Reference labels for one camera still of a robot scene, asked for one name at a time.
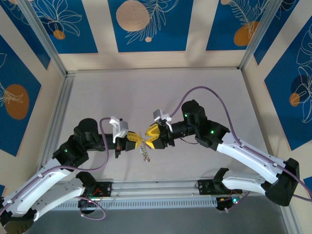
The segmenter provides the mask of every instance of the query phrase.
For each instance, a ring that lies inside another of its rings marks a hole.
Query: orange circle
[[[289,102],[293,107],[296,107],[300,103],[300,96],[297,93],[291,94],[289,97]]]
[[[22,120],[26,117],[29,108],[29,97],[23,86],[19,84],[11,84],[6,88],[4,97],[8,99],[5,101],[6,111],[12,118]]]
[[[123,30],[136,32],[149,24],[150,14],[141,2],[128,0],[117,9],[116,19]]]
[[[248,45],[250,40],[251,40],[251,38],[252,38],[252,37],[250,37],[250,33],[251,33],[251,35],[254,34],[258,24],[259,24],[258,21],[253,21],[253,22],[250,22],[250,23],[242,26],[240,29],[238,29],[237,32],[235,33],[235,36],[234,36],[234,43],[235,43],[235,45],[238,45],[238,46],[246,46],[246,45]]]
[[[65,33],[63,33],[62,31],[60,30],[55,30],[53,32],[53,36],[55,36],[56,39],[59,39],[59,40],[63,40],[65,39]]]

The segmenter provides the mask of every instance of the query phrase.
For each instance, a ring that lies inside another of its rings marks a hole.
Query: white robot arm
[[[128,131],[128,124],[122,119],[111,118],[113,134],[105,134],[108,150],[115,150],[115,157],[121,151],[138,147],[137,134]],[[102,135],[94,119],[84,119],[74,128],[74,135],[53,153],[39,172],[22,187],[0,200],[0,223],[8,234],[21,234],[34,221],[57,205],[77,196],[90,196],[100,182],[88,172],[80,172],[63,185],[56,185],[87,161],[87,151],[105,151]]]
[[[185,102],[181,109],[184,120],[173,124],[171,119],[168,121],[166,118],[169,115],[164,115],[160,110],[154,112],[156,123],[145,134],[151,137],[146,141],[147,145],[153,149],[165,149],[168,145],[174,146],[175,139],[195,135],[200,145],[233,157],[258,173],[240,173],[221,168],[210,181],[214,187],[206,190],[212,189],[213,193],[218,191],[219,194],[234,189],[247,190],[264,194],[278,205],[289,205],[298,182],[283,169],[299,177],[299,163],[296,160],[290,158],[284,161],[241,141],[228,128],[208,120],[204,108],[195,100]]]

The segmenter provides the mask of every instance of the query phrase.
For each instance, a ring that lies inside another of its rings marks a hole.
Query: purple cable
[[[100,128],[100,131],[101,131],[101,134],[102,134],[102,137],[103,137],[103,141],[104,141],[104,146],[105,146],[105,151],[107,152],[107,159],[105,160],[105,162],[100,166],[100,167],[97,167],[97,168],[93,168],[93,169],[82,169],[82,168],[77,168],[77,167],[71,167],[71,166],[57,166],[57,167],[53,167],[45,172],[42,173],[43,177],[46,176],[47,174],[49,174],[50,172],[53,172],[57,169],[69,169],[69,170],[76,170],[76,171],[80,171],[80,172],[95,172],[95,171],[98,171],[98,170],[101,170],[103,169],[107,162],[108,162],[108,159],[109,159],[109,151],[108,151],[108,143],[107,143],[107,139],[106,139],[106,136],[105,136],[105,133],[104,133],[104,130],[103,130],[103,126],[102,126],[102,123],[104,120],[110,120],[111,118],[102,118],[100,121],[99,121],[99,128]],[[29,182],[29,184],[27,184],[23,189],[21,189],[21,191],[19,191],[11,200],[12,202],[14,202],[21,194],[23,194],[25,191],[27,191],[32,185],[34,185],[38,180],[42,179],[43,177],[36,177],[35,179],[33,179],[31,182]],[[3,212],[11,205],[11,203],[8,203],[5,207],[3,207],[1,210],[0,210],[0,216],[3,214]]]
[[[80,209],[79,212],[80,212],[80,214],[81,214],[82,217],[87,218],[87,219],[90,219],[90,220],[96,220],[96,221],[100,221],[100,220],[105,219],[105,217],[106,217],[106,212],[105,212],[104,208],[101,207],[98,203],[96,203],[95,201],[93,201],[93,200],[91,200],[91,199],[89,199],[89,198],[83,197],[83,196],[76,196],[76,198],[82,199],[82,200],[86,200],[86,201],[88,201],[88,202],[91,202],[92,204],[95,204],[97,207],[99,207],[99,208],[103,211],[103,217],[101,217],[101,218],[92,218],[92,217],[89,217],[89,216],[84,215],[84,214],[82,213],[82,210]]]
[[[255,151],[255,150],[249,148],[249,147],[246,146],[246,145],[242,145],[242,142],[238,139],[238,137],[237,137],[237,135],[236,135],[236,133],[235,133],[235,131],[234,131],[234,127],[233,127],[233,124],[232,124],[232,121],[231,121],[231,117],[230,117],[230,114],[229,114],[229,111],[228,111],[227,107],[225,106],[225,104],[224,104],[223,100],[221,99],[221,97],[220,97],[214,90],[212,90],[211,88],[208,88],[208,87],[206,87],[206,86],[197,86],[197,87],[194,87],[193,89],[190,89],[190,90],[183,96],[181,102],[179,103],[179,105],[177,106],[177,108],[175,109],[175,111],[173,111],[173,113],[170,115],[170,117],[173,117],[173,116],[177,113],[177,111],[178,111],[179,108],[181,107],[181,105],[182,105],[183,101],[185,100],[185,98],[187,97],[187,95],[190,94],[190,92],[192,92],[192,91],[194,91],[194,90],[196,90],[196,89],[206,89],[206,90],[210,91],[211,93],[213,93],[213,94],[219,99],[219,101],[221,102],[221,104],[222,104],[222,106],[223,106],[223,108],[224,108],[224,110],[225,110],[226,116],[227,116],[227,118],[228,118],[228,121],[229,121],[229,124],[230,124],[230,129],[231,129],[231,132],[232,132],[232,134],[233,134],[233,137],[234,137],[234,139],[238,142],[238,144],[239,144],[241,147],[243,147],[243,148],[247,149],[248,151],[252,152],[253,154],[259,156],[259,157],[262,158],[263,160],[265,160],[265,161],[267,161],[267,162],[269,162],[269,163],[271,163],[271,164],[274,164],[274,161],[273,161],[273,160],[271,160],[271,159],[265,157],[264,155],[258,153],[257,151]],[[293,173],[291,173],[290,171],[288,171],[287,169],[283,168],[283,167],[280,166],[280,165],[277,165],[277,168],[280,169],[280,170],[282,170],[282,171],[284,171],[284,172],[286,172],[286,173],[289,174],[292,178],[294,178],[299,184],[301,184],[301,185],[307,190],[307,192],[309,193],[310,197],[312,197],[312,191],[311,191],[311,190],[305,185],[305,183],[302,182],[297,176],[295,176]],[[294,196],[294,197],[297,197],[297,198],[299,198],[299,199],[302,199],[302,200],[304,200],[304,201],[310,201],[310,202],[312,202],[312,199],[309,199],[309,198],[304,198],[304,197],[298,196],[298,195],[293,195],[293,196]]]

